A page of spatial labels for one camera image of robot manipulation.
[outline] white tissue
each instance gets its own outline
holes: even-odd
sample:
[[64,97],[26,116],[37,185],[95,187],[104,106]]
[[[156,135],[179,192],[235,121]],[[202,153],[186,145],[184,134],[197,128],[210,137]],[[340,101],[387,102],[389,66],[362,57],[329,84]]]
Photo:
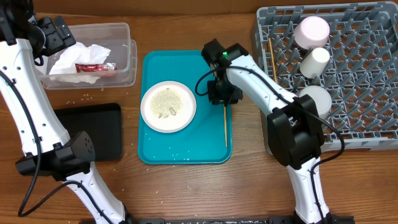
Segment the white tissue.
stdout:
[[[77,73],[75,64],[102,64],[105,62],[110,53],[111,50],[105,47],[96,44],[86,47],[84,44],[77,42],[75,45],[67,48],[61,54],[60,59],[55,62],[54,66],[51,68],[49,75]],[[58,80],[61,82],[87,82],[90,84],[94,84],[99,78],[100,77],[92,75],[85,75],[84,73],[50,77],[51,80]]]

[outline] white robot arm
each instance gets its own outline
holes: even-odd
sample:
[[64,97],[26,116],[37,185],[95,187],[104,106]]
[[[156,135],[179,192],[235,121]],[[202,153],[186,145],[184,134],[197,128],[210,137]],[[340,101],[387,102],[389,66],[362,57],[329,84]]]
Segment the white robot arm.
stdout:
[[[17,125],[25,155],[16,163],[17,169],[22,175],[34,175],[39,167],[38,175],[52,175],[64,183],[79,182],[91,199],[81,187],[75,184],[67,186],[85,204],[96,223],[131,223],[124,205],[113,196],[96,170],[93,162],[95,148],[90,137],[84,131],[72,138],[69,136],[37,77],[39,71],[34,58],[50,56],[73,45],[75,40],[60,17],[55,19],[55,24],[48,17],[36,21],[32,16],[28,21],[26,12],[32,9],[28,6],[21,8],[24,3],[26,1],[21,1],[15,7],[16,1],[0,2],[0,92]],[[22,97],[40,142],[36,142],[27,114],[11,86]],[[40,156],[45,158],[41,164],[37,161],[36,144],[40,144]]]
[[[295,194],[296,219],[306,224],[320,223],[322,218],[317,206],[317,201],[314,197],[310,173],[312,166],[320,160],[320,145],[323,144],[323,134],[320,125],[318,124],[318,127],[315,127],[315,130],[318,131],[318,135],[316,136],[311,136],[305,133],[305,131],[298,133],[292,132],[288,118],[295,115],[291,112],[294,110],[294,107],[291,106],[290,109],[286,109],[289,105],[271,91],[269,86],[292,104],[295,102],[295,98],[297,99],[297,96],[276,84],[276,82],[256,65],[253,58],[239,44],[224,49],[217,40],[213,40],[205,45],[205,48],[202,50],[202,56],[211,68],[226,68],[225,70],[219,69],[218,72],[215,72],[214,75],[216,76],[216,80],[207,83],[208,97],[213,104],[223,103],[227,105],[229,103],[236,103],[243,97],[240,93],[240,91],[243,91],[258,105],[263,115],[268,117],[267,120],[271,119],[269,124],[272,124],[271,127],[274,129],[270,129],[270,126],[268,126],[268,132],[271,132],[274,137],[268,144],[266,142],[265,144],[266,147],[271,148],[275,158],[282,165],[287,166]],[[283,118],[287,121],[288,127],[279,125]],[[279,130],[282,132],[281,135],[276,134]],[[305,135],[305,137],[304,139],[300,139],[300,137],[296,137],[295,135]],[[308,140],[319,140],[320,143],[314,144],[311,146],[312,148],[301,150],[301,147],[306,147],[305,143],[302,144],[302,142]],[[290,145],[291,147],[284,147],[285,144],[283,141],[292,141],[293,143]],[[280,151],[284,148],[286,148],[286,151],[281,153]],[[308,159],[302,160],[302,156],[306,156]],[[330,216],[330,213],[323,199],[319,167],[315,169],[313,177],[318,202],[323,217],[326,218],[326,216]]]
[[[283,89],[280,85],[276,84],[267,74],[265,74],[254,62],[250,55],[242,55],[237,59],[234,59],[231,66],[246,67],[252,69],[258,74],[262,75],[272,87],[279,92],[286,100],[293,103],[293,98],[297,95]],[[272,113],[275,108],[282,109],[287,106],[282,100],[278,99],[277,96],[262,82],[257,76],[250,72],[242,71],[239,69],[227,69],[228,80],[238,88],[240,88],[252,101],[258,105],[261,111],[268,116]],[[320,213],[318,211],[317,203],[313,194],[311,185],[311,167],[320,160],[318,157],[312,158],[309,161],[302,164],[301,169],[294,169],[291,166],[287,166],[287,170],[292,181],[296,206],[296,214],[306,224],[318,223],[321,221]],[[322,214],[324,218],[329,213],[325,200],[323,199],[322,186],[319,176],[319,167],[315,169],[314,174],[315,186],[317,188],[318,199],[321,204]]]

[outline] white cup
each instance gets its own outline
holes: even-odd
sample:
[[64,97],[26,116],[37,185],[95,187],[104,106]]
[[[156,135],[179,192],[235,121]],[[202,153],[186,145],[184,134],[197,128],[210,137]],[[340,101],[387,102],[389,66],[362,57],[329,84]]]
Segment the white cup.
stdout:
[[315,78],[322,74],[330,59],[329,51],[318,47],[301,62],[300,71],[307,78]]
[[319,117],[327,118],[331,108],[330,94],[320,86],[308,86],[300,90],[298,96],[301,97],[306,94],[314,100]]

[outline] white plate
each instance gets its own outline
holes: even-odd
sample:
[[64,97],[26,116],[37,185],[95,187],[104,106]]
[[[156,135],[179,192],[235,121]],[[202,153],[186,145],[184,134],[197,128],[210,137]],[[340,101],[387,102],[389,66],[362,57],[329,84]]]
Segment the white plate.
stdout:
[[193,119],[197,102],[191,90],[175,82],[160,82],[147,90],[141,101],[141,116],[155,131],[173,133]]

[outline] black cable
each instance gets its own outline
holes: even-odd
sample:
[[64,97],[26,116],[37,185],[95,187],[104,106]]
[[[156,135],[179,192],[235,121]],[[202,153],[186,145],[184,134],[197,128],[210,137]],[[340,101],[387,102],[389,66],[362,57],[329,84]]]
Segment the black cable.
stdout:
[[83,184],[77,182],[77,181],[68,181],[65,182],[61,185],[59,185],[56,189],[54,189],[53,191],[51,191],[47,196],[45,196],[37,205],[33,206],[31,209],[29,209],[27,212],[23,213],[24,208],[26,206],[26,203],[33,191],[34,185],[36,183],[37,177],[39,176],[39,171],[40,171],[40,165],[41,165],[41,160],[42,160],[42,146],[40,144],[40,139],[39,139],[39,135],[37,134],[35,125],[33,123],[33,119],[29,113],[29,110],[27,109],[27,106],[25,104],[24,99],[22,98],[21,94],[19,93],[18,89],[15,87],[15,83],[12,82],[2,71],[0,71],[0,77],[4,79],[4,81],[11,87],[11,90],[14,92],[15,96],[17,97],[19,103],[22,106],[22,109],[24,110],[24,113],[26,115],[26,118],[28,120],[29,126],[32,130],[35,142],[36,142],[36,147],[37,147],[37,166],[36,166],[36,170],[35,173],[33,175],[32,178],[32,182],[29,185],[28,191],[25,195],[24,200],[21,203],[21,206],[19,207],[19,211],[18,211],[18,216],[19,217],[25,217],[27,215],[29,215],[30,213],[34,212],[36,209],[38,209],[47,199],[49,199],[53,194],[55,194],[56,192],[58,192],[60,189],[62,189],[64,186],[70,185],[70,184],[76,184],[79,188],[83,189],[83,191],[86,193],[87,197],[89,198],[89,200],[92,202],[92,204],[94,205],[95,209],[97,210],[97,212],[99,213],[99,215],[101,215],[102,217],[104,217],[104,219],[110,223],[111,220],[103,213],[103,211],[99,208],[99,206],[95,203],[93,197],[91,196],[91,194],[89,193],[89,191],[87,191],[87,189],[83,186]]
[[[225,68],[222,68],[222,69],[215,68],[215,69],[213,69],[212,71],[220,71],[220,70],[225,70]],[[200,77],[199,80],[198,80],[198,82],[197,82],[197,84],[195,85],[195,93],[196,93],[198,96],[206,96],[206,95],[207,95],[207,93],[208,93],[207,91],[206,91],[206,93],[199,93],[199,92],[198,92],[198,86],[199,86],[199,83],[200,83],[204,78],[206,78],[208,75],[210,75],[212,71],[210,71],[210,72],[204,74],[202,77]]]
[[83,186],[83,184],[81,184],[80,182],[71,180],[68,182],[65,182],[61,185],[59,185],[56,189],[54,189],[53,191],[51,191],[47,196],[45,196],[37,205],[33,206],[29,211],[25,212],[26,215],[34,212],[36,209],[38,209],[45,201],[47,201],[47,199],[49,199],[53,194],[57,193],[59,190],[61,190],[62,188],[70,185],[70,184],[76,184],[79,188],[81,188],[87,195],[87,197],[89,198],[89,200],[92,202],[92,204],[94,205],[95,209],[97,210],[97,212],[99,213],[99,215],[101,215],[102,217],[104,217],[104,219],[112,224],[111,220],[103,213],[103,211],[99,208],[99,206],[95,203],[93,197],[91,196],[91,194],[87,191],[87,189],[85,188],[85,186]]
[[43,56],[39,56],[38,59],[39,59],[40,63],[36,62],[36,60],[33,60],[35,62],[35,65],[36,66],[43,66],[44,65]]
[[24,113],[26,115],[26,119],[29,123],[30,129],[32,130],[32,134],[33,137],[35,139],[36,142],[36,147],[37,147],[37,166],[36,166],[36,170],[35,173],[33,175],[32,181],[30,182],[29,188],[26,192],[26,195],[24,197],[24,200],[21,203],[21,206],[19,207],[19,211],[18,211],[18,216],[19,217],[24,217],[26,216],[26,213],[22,213],[24,211],[24,208],[26,206],[26,203],[30,197],[30,194],[33,191],[34,185],[36,183],[37,177],[39,176],[39,171],[40,171],[40,165],[41,165],[41,161],[42,161],[42,146],[40,144],[40,139],[39,139],[39,135],[37,134],[36,128],[35,128],[35,124],[33,123],[33,119],[29,113],[29,110],[27,109],[27,106],[25,104],[24,99],[22,98],[21,94],[19,93],[18,89],[15,87],[14,83],[2,72],[0,71],[0,76],[1,78],[4,79],[4,81],[11,87],[11,90],[14,92],[15,96],[17,97],[19,103],[22,106],[22,109],[24,110]]
[[[244,71],[246,71],[246,72],[249,72],[249,73],[255,75],[256,77],[258,77],[258,78],[259,78],[259,79],[260,79],[260,80],[273,92],[273,94],[275,94],[275,96],[278,97],[278,99],[282,100],[284,103],[286,103],[286,104],[288,104],[288,105],[294,105],[293,103],[291,103],[291,102],[289,102],[288,100],[286,100],[280,93],[278,93],[278,92],[272,87],[272,85],[269,84],[269,82],[267,82],[267,80],[266,80],[263,76],[261,76],[260,74],[258,74],[258,73],[257,73],[256,71],[254,71],[253,69],[245,68],[245,67],[240,67],[240,66],[219,67],[219,68],[215,68],[215,69],[213,69],[213,70],[207,72],[207,73],[204,74],[202,77],[200,77],[200,79],[198,80],[197,84],[195,85],[195,93],[198,94],[199,96],[204,96],[204,95],[206,95],[207,92],[206,92],[206,93],[202,93],[201,95],[198,93],[198,85],[199,85],[199,83],[200,83],[205,77],[207,77],[209,74],[211,74],[211,73],[213,73],[213,72],[218,72],[218,71],[221,71],[221,70],[226,70],[226,69],[239,69],[239,70],[244,70]],[[322,160],[320,160],[319,162],[315,163],[315,164],[312,166],[311,171],[310,171],[310,172],[311,172],[311,184],[312,184],[312,190],[313,190],[313,194],[314,194],[314,197],[315,197],[315,201],[316,201],[316,203],[317,203],[317,207],[318,207],[318,210],[319,210],[319,214],[320,214],[320,216],[321,216],[321,219],[322,219],[322,223],[323,223],[323,224],[326,224],[326,220],[325,220],[325,217],[323,217],[322,208],[321,208],[321,205],[320,205],[320,203],[319,203],[319,199],[318,199],[318,195],[317,195],[317,189],[315,188],[315,181],[314,181],[314,177],[313,177],[313,175],[314,175],[314,170],[315,170],[315,168],[316,168],[317,166],[319,166],[320,164],[325,163],[325,162],[328,162],[328,161],[331,161],[331,160],[333,160],[333,159],[336,159],[337,157],[339,157],[340,155],[342,155],[342,153],[344,152],[344,149],[345,149],[344,138],[341,136],[340,132],[339,132],[337,129],[335,129],[331,124],[329,124],[329,123],[328,123],[327,121],[325,121],[324,119],[319,118],[318,116],[316,116],[316,115],[310,113],[309,111],[307,111],[307,110],[305,110],[305,109],[303,109],[303,108],[301,108],[301,107],[299,107],[299,106],[297,106],[297,105],[294,105],[294,106],[295,106],[299,111],[301,111],[302,113],[306,113],[307,115],[309,115],[309,116],[315,118],[316,120],[318,120],[319,122],[323,123],[326,127],[330,128],[330,129],[337,135],[337,137],[338,137],[338,139],[340,140],[340,143],[341,143],[341,148],[340,148],[340,150],[339,150],[335,155],[333,155],[333,156],[331,156],[331,157],[328,157],[328,158],[326,158],[326,159],[322,159]]]

